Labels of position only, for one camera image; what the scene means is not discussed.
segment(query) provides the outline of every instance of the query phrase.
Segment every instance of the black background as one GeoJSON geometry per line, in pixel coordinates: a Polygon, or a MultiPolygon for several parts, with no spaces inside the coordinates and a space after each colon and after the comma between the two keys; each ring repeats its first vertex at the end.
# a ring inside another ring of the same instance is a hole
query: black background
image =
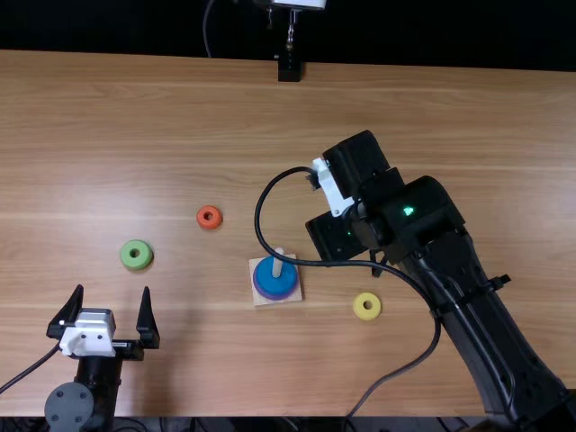
{"type": "MultiPolygon", "coordinates": [[[[205,56],[206,0],[0,0],[8,49],[205,56]]],[[[301,14],[304,60],[347,63],[576,69],[576,7],[569,2],[328,0],[301,14]]],[[[271,59],[287,15],[266,29],[251,0],[215,0],[214,57],[271,59]]]]}

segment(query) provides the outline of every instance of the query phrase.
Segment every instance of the black clamp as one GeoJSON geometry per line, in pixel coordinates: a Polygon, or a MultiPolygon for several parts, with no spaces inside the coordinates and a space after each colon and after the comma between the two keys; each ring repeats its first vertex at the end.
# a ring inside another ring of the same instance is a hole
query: black clamp
{"type": "Polygon", "coordinates": [[[472,292],[468,292],[467,294],[460,297],[458,300],[447,301],[446,303],[443,303],[440,306],[438,306],[436,309],[430,310],[430,315],[432,315],[432,318],[434,318],[435,320],[441,318],[443,315],[453,312],[456,309],[461,309],[466,304],[482,297],[483,295],[486,295],[487,293],[496,292],[511,280],[512,279],[507,274],[493,277],[485,285],[479,286],[476,290],[472,292]]]}
{"type": "MultiPolygon", "coordinates": [[[[386,255],[384,255],[382,257],[382,259],[380,260],[380,262],[378,262],[377,258],[376,258],[376,254],[380,252],[379,250],[376,249],[371,249],[370,250],[370,261],[372,261],[373,263],[379,264],[381,266],[386,266],[388,264],[388,258],[386,257],[386,255]]],[[[382,269],[381,268],[374,268],[372,267],[372,277],[380,277],[380,275],[382,274],[382,269]]]]}

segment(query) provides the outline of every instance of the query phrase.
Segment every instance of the white bracket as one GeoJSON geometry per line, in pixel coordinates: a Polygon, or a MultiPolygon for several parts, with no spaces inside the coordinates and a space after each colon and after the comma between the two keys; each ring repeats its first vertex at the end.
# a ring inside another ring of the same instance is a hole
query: white bracket
{"type": "Polygon", "coordinates": [[[60,340],[65,356],[114,357],[112,346],[116,324],[111,310],[82,309],[74,327],[67,327],[60,340]]]}
{"type": "Polygon", "coordinates": [[[332,216],[335,218],[340,216],[345,209],[354,204],[354,199],[351,196],[344,199],[324,159],[321,157],[314,159],[312,168],[318,174],[318,183],[326,195],[332,216]]]}

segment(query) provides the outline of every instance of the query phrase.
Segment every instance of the blue ring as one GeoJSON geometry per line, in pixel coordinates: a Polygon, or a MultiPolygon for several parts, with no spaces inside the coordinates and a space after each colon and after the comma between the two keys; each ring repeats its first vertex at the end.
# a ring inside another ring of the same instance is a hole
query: blue ring
{"type": "Polygon", "coordinates": [[[256,266],[254,286],[258,293],[268,300],[278,301],[289,297],[298,284],[298,273],[294,264],[282,263],[280,276],[272,276],[274,258],[269,256],[256,266]]]}

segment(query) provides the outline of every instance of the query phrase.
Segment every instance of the green ring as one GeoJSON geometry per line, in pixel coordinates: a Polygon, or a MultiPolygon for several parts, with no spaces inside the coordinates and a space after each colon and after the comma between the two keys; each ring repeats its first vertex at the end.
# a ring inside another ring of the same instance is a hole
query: green ring
{"type": "Polygon", "coordinates": [[[152,247],[142,240],[130,240],[120,251],[120,260],[129,270],[148,267],[153,257],[152,247]]]}

